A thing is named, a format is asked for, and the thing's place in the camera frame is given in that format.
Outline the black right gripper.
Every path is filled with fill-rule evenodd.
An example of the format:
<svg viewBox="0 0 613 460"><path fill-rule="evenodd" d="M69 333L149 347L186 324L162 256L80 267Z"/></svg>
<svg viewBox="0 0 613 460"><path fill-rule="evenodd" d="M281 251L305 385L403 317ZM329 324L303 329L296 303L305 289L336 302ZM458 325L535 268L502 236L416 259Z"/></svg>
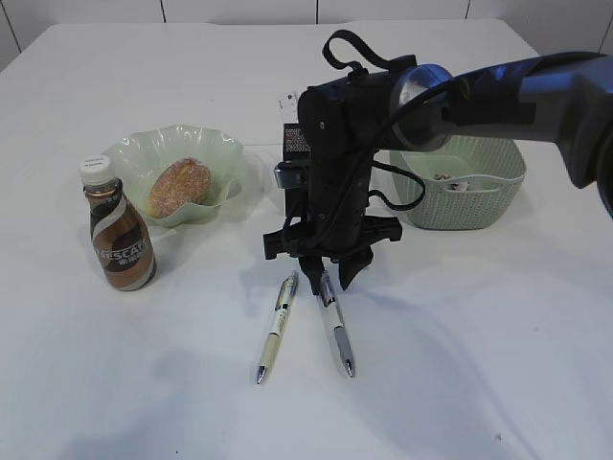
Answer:
<svg viewBox="0 0 613 460"><path fill-rule="evenodd" d="M286 217L283 229L264 235L264 256L299 259L313 295L321 291L322 259L338 262L346 290L373 261L373 244L396 241L396 218L369 217L372 162L379 150L400 145L386 127L398 108L400 72L352 72L311 85L298 100L298 124L310 146L306 212Z"/></svg>

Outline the blue grey right robot arm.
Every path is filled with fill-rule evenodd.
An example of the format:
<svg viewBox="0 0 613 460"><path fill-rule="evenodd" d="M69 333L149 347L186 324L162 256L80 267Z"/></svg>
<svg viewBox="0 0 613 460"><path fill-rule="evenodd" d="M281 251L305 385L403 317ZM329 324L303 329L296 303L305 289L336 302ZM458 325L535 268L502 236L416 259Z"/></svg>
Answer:
<svg viewBox="0 0 613 460"><path fill-rule="evenodd" d="M612 204L612 59L576 52L498 64L459 76L411 57L371 73L310 86L298 101L308 153L277 167L283 227L263 238L266 259L296 258L319 291L323 260L347 287L372 247L402 235L396 218L371 217L371 172L381 150L429 152L455 135L557 146L572 183L596 184Z"/></svg>

